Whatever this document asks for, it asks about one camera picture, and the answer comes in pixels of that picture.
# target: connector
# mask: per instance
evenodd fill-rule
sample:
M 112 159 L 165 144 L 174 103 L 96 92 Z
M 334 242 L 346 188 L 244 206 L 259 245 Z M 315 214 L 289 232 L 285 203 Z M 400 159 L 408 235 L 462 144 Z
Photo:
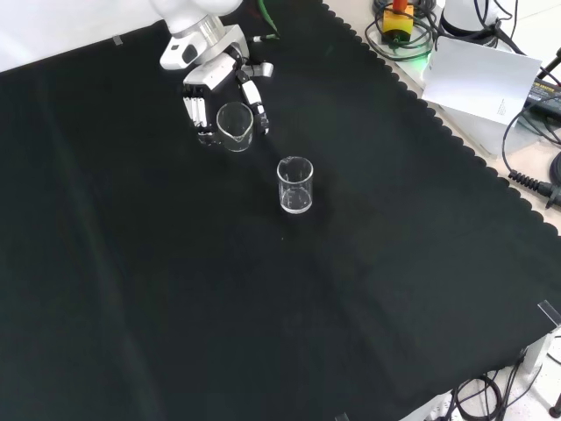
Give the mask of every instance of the connector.
M 561 187 L 554 186 L 549 182 L 540 182 L 514 170 L 510 171 L 508 178 L 528 189 L 534 190 L 541 196 L 548 197 L 549 200 L 545 205 L 545 209 L 549 209 L 554 204 L 556 206 L 561 206 Z

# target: black fabric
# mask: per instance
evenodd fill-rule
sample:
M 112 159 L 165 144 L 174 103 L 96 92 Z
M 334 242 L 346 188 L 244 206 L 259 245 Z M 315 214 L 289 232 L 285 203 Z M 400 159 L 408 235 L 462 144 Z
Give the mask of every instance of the black fabric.
M 0 75 L 2 418 L 395 421 L 552 328 L 556 230 L 321 4 L 267 5 L 246 153 L 198 144 L 162 23 Z

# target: white card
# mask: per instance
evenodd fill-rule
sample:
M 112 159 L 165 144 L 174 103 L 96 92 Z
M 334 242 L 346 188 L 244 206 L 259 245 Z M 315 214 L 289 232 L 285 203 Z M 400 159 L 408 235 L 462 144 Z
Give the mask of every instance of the white card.
M 522 109 L 540 60 L 440 37 L 423 99 L 507 125 Z

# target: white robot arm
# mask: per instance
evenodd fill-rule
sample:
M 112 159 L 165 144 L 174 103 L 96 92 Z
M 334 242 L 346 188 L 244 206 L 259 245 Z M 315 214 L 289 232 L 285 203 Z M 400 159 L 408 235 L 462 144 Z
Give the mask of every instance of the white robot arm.
M 273 65 L 247 66 L 249 48 L 239 25 L 224 26 L 219 16 L 232 13 L 243 0 L 150 0 L 164 18 L 172 38 L 160 64 L 167 70 L 198 67 L 183 81 L 183 100 L 204 144 L 215 143 L 212 116 L 207 114 L 210 93 L 234 73 L 260 132 L 269 123 L 261 97 L 250 76 L 270 77 Z

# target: glass cup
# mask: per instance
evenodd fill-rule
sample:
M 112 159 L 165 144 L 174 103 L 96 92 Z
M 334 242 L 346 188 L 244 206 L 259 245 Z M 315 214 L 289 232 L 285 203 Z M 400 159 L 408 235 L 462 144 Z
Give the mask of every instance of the glass cup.
M 232 152 L 242 152 L 253 138 L 253 113 L 244 103 L 227 103 L 217 114 L 220 143 Z
M 288 213 L 303 213 L 312 205 L 314 166 L 306 158 L 289 156 L 279 162 L 280 206 Z

